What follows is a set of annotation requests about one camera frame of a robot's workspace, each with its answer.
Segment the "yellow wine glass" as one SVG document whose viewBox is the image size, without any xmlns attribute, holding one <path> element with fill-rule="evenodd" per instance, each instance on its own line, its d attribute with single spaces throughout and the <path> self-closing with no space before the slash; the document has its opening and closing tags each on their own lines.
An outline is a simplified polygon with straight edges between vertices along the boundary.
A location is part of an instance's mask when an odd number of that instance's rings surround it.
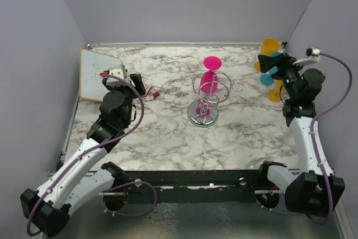
<svg viewBox="0 0 358 239">
<path fill-rule="evenodd" d="M 263 41 L 260 54 L 271 56 L 272 53 L 275 53 L 281 49 L 281 42 L 273 38 L 267 38 Z"/>
<path fill-rule="evenodd" d="M 286 91 L 286 88 L 281 80 L 274 80 L 275 88 L 269 90 L 267 97 L 272 102 L 282 102 L 282 93 Z"/>
</svg>

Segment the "blue wine glass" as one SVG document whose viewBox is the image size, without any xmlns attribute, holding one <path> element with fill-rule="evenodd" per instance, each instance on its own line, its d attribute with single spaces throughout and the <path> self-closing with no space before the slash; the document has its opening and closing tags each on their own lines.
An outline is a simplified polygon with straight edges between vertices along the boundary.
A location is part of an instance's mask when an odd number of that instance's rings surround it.
<svg viewBox="0 0 358 239">
<path fill-rule="evenodd" d="M 265 86 L 271 86 L 274 84 L 274 79 L 272 79 L 271 74 L 275 73 L 277 71 L 276 67 L 273 67 L 271 70 L 269 70 L 267 73 L 262 74 L 260 76 L 260 82 Z"/>
</svg>

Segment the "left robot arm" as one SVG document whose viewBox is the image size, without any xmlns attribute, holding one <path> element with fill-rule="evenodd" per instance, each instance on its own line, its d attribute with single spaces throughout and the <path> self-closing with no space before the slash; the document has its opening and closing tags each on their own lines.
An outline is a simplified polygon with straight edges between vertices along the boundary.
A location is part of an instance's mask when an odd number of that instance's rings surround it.
<svg viewBox="0 0 358 239">
<path fill-rule="evenodd" d="M 102 83 L 109 90 L 100 105 L 99 118 L 90 127 L 72 157 L 36 190 L 26 189 L 20 196 L 22 211 L 27 218 L 27 234 L 44 233 L 56 236 L 70 217 L 97 194 L 123 186 L 121 170 L 115 165 L 102 168 L 91 177 L 86 174 L 103 159 L 118 142 L 131 133 L 129 125 L 135 119 L 133 100 L 145 95 L 140 74 L 131 74 L 131 82 L 104 74 Z M 36 226 L 38 232 L 32 232 Z"/>
</svg>

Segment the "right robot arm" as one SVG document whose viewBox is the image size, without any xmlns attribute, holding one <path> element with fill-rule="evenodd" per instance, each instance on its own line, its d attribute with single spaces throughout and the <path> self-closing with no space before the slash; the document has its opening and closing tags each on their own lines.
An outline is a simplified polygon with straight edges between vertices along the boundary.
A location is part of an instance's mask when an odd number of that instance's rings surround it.
<svg viewBox="0 0 358 239">
<path fill-rule="evenodd" d="M 287 53 L 272 57 L 258 55 L 261 73 L 275 68 L 271 77 L 280 80 L 289 98 L 284 101 L 282 114 L 290 129 L 299 156 L 300 173 L 293 175 L 282 163 L 265 161 L 257 175 L 263 189 L 276 186 L 284 193 L 288 211 L 308 217 L 329 218 L 339 202 L 345 183 L 335 177 L 322 148 L 318 133 L 318 118 L 314 100 L 326 79 L 318 69 L 307 68 L 319 62 L 322 53 L 309 48 L 305 58 L 296 59 Z"/>
</svg>

